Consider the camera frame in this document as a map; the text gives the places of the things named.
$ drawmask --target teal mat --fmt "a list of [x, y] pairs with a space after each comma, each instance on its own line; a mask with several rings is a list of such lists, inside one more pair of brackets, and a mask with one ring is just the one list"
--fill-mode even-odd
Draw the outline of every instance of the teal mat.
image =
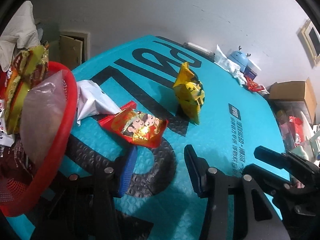
[[[168, 87], [175, 81], [178, 66], [184, 61], [191, 63], [190, 68], [203, 83], [205, 91], [205, 103], [198, 126], [189, 123], [186, 127], [178, 116], [175, 117], [178, 103], [173, 90]], [[126, 83], [119, 84], [118, 77], [112, 75], [119, 71], [113, 71], [111, 77], [103, 82], [101, 77], [105, 69], [111, 67], [123, 73], [148, 96], [141, 99], [139, 90], [127, 91]], [[260, 145], [284, 152], [277, 123], [265, 99], [240, 87], [229, 73], [189, 50], [154, 36], [145, 36], [88, 60], [77, 67], [73, 74], [77, 81], [91, 78], [102, 80], [101, 88], [118, 106], [134, 100], [140, 111], [150, 113], [148, 109], [162, 106], [172, 116], [175, 126], [167, 128], [163, 135], [175, 157], [176, 171], [170, 184], [152, 196], [126, 194], [121, 199], [115, 199], [119, 211], [153, 223], [148, 239], [199, 238], [207, 200], [199, 199], [193, 192], [183, 157], [187, 144], [192, 144], [197, 155], [205, 158], [210, 166], [227, 175], [240, 176], [242, 168], [255, 163], [289, 179], [286, 171], [260, 162], [253, 156], [254, 149]], [[230, 113], [229, 105], [239, 111], [239, 118]], [[121, 154], [122, 146], [91, 117], [82, 120], [81, 126], [75, 125], [72, 134], [111, 161]], [[154, 166], [153, 153], [147, 148], [138, 147], [134, 172], [145, 174]], [[154, 174], [155, 186], [157, 176], [163, 176], [161, 169], [166, 169], [166, 166], [161, 166], [158, 174]], [[60, 170], [65, 176], [75, 172], [87, 175], [67, 157]]]

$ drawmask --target red plastic basket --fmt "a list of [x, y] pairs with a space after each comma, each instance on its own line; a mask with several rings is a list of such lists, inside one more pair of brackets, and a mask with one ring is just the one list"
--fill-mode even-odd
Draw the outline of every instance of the red plastic basket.
[[48, 155], [30, 185], [26, 186], [13, 179], [0, 183], [0, 209], [7, 217], [19, 216], [31, 210], [42, 192], [49, 187], [63, 159], [74, 122], [77, 105], [76, 80], [72, 72], [60, 63], [50, 61], [48, 69], [52, 73], [62, 69], [67, 71], [64, 77], [66, 108]]

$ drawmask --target white wall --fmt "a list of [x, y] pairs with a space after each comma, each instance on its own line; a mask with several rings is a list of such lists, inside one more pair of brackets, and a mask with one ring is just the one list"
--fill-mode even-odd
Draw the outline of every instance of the white wall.
[[[308, 16], [295, 0], [31, 0], [34, 16], [61, 30], [91, 34], [90, 55], [146, 34], [227, 53], [242, 46], [274, 82], [311, 78], [320, 105], [320, 67], [312, 69], [297, 36]], [[320, 107], [317, 111], [320, 121]]]

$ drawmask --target cardboard box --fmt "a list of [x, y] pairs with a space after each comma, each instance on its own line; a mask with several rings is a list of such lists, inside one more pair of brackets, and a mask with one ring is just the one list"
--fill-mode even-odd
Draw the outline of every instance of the cardboard box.
[[270, 88], [269, 99], [284, 111], [300, 109], [310, 124], [315, 121], [317, 100], [310, 79], [274, 83]]

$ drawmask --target plastic bag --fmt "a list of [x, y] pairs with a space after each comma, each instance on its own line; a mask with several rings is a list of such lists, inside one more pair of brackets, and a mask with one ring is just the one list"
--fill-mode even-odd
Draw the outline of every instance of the plastic bag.
[[30, 160], [38, 169], [46, 157], [59, 129], [66, 106], [60, 70], [26, 95], [21, 113], [20, 136]]

